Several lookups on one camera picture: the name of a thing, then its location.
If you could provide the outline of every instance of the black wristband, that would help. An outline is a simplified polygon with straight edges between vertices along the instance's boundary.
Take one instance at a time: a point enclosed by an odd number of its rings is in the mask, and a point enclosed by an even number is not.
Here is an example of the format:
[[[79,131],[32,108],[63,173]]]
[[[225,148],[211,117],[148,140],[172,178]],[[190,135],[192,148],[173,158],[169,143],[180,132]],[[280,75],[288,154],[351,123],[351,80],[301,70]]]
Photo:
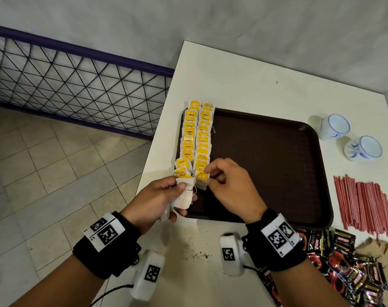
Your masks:
[[[117,235],[107,245],[98,252],[88,237],[83,237],[73,248],[73,254],[76,256],[94,275],[101,279],[108,279],[112,274],[119,277],[120,274],[128,268],[137,258],[141,250],[137,244],[137,239],[141,236],[139,230],[135,228],[125,217],[118,212],[112,215],[119,220],[124,227],[124,232]],[[105,222],[104,218],[94,223],[90,228],[94,230],[96,224]],[[109,228],[110,223],[99,227],[97,232],[104,232]]]
[[[302,263],[306,254],[302,250],[299,236],[283,219],[280,224],[273,225],[278,220],[278,214],[268,209],[261,220],[247,224],[248,235],[243,237],[244,246],[257,267],[267,266],[271,271],[283,271]],[[268,226],[272,227],[268,235],[270,241],[262,232]]]

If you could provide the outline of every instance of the person's left hand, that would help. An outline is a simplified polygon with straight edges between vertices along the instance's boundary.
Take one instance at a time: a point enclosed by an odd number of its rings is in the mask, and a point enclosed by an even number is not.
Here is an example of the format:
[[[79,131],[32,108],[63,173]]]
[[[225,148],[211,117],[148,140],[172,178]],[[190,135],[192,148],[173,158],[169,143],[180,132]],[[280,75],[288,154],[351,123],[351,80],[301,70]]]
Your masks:
[[[160,218],[166,209],[166,205],[175,200],[185,191],[185,184],[176,186],[176,176],[169,176],[160,180],[154,180],[138,193],[135,198],[120,213],[132,223],[142,235],[144,235]],[[187,210],[175,208],[183,217]],[[177,220],[175,212],[170,212],[171,222]]]

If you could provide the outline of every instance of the white table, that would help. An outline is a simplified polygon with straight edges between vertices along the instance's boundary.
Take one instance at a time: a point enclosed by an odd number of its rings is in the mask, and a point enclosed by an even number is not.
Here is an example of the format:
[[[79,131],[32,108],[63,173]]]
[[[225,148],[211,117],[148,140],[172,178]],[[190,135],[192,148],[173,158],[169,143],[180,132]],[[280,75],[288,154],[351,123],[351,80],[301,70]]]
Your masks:
[[[334,175],[380,183],[388,196],[388,108],[383,95],[190,42],[182,47],[138,191],[172,174],[181,113],[193,99],[305,123],[313,123],[313,116],[340,113],[351,123],[350,135],[376,137],[384,153],[374,162],[353,163],[342,156],[335,141],[320,140],[333,226],[343,228]],[[244,235],[243,224],[182,217],[174,225],[166,223],[157,223],[140,241],[144,248],[166,254],[151,306],[241,306],[245,302],[273,306],[254,272],[246,271],[240,278],[222,272],[218,237],[226,231]],[[354,229],[350,232],[358,242],[368,237]]]

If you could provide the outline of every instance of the person's right hand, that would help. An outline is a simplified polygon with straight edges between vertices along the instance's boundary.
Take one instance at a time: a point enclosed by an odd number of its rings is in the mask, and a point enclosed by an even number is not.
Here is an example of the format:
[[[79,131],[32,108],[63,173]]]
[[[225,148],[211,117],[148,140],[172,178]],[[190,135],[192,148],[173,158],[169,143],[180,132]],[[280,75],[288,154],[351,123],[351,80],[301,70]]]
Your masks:
[[[267,210],[247,170],[230,158],[217,158],[205,167],[210,174],[208,186],[228,211],[246,223],[259,221]]]

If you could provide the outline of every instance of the concrete wall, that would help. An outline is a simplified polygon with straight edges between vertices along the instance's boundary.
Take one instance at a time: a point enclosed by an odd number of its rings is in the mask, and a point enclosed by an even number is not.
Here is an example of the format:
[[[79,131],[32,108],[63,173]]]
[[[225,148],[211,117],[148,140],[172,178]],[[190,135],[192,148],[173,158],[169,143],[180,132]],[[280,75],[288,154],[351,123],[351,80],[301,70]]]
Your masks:
[[[388,0],[0,0],[0,25],[168,67],[188,40],[388,93]]]

